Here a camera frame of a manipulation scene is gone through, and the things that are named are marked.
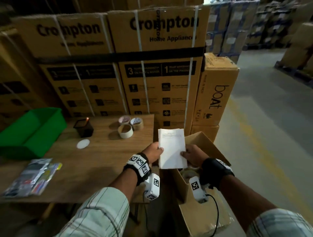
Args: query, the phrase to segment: green plastic tray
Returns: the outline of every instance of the green plastic tray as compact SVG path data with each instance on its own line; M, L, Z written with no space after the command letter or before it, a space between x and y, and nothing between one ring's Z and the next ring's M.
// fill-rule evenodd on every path
M65 128L60 108L30 110L0 133L0 155L17 160L41 158Z

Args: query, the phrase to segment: white paper disc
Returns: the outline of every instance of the white paper disc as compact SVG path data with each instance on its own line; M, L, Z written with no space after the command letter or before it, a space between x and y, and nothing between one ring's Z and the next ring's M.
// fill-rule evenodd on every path
M88 139L84 139L84 140L81 140L79 143L77 143L76 147L78 149L83 149L85 148L86 146L88 146L90 143L90 141Z

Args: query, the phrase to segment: wooden table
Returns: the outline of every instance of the wooden table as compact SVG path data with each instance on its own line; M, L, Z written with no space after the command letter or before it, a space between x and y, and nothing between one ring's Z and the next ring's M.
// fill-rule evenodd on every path
M127 160L144 148L153 139L154 115L141 115L144 128L134 131L132 137L121 139L117 128L118 116L91 117L94 128L89 146L77 149L82 140L73 128L77 118L68 121L67 128L44 156L53 158L52 162L61 162L57 171L40 196L9 199L11 202L41 203L82 203L94 192L110 184L123 170ZM8 161L0 165L0 192L3 192L16 179L29 161ZM142 201L143 188L138 187L138 197Z

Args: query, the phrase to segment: plastic packet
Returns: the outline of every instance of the plastic packet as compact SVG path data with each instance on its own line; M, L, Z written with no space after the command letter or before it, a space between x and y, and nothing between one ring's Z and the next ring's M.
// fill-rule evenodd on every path
M48 168L52 159L33 159L20 176L5 190L5 198L27 197L40 176Z
M34 185L31 195L41 195L48 185L49 181L55 174L55 172L61 169L62 163L50 164L49 167L45 170L45 172L40 176L37 183Z

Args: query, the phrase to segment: wrist strap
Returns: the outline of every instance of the wrist strap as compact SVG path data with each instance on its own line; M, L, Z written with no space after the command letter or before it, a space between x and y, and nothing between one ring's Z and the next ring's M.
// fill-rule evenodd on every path
M136 172L137 174L137 186L142 183L143 181L145 181L149 175L151 174L151 169L148 165L148 159L146 158L146 155L144 155L145 157L141 156L141 152L140 154L134 154L126 163L126 165L124 166L124 169L132 169Z
M232 169L219 159L207 158L202 163L203 173L200 175L200 184L210 184L219 190L219 184L225 175L234 175Z

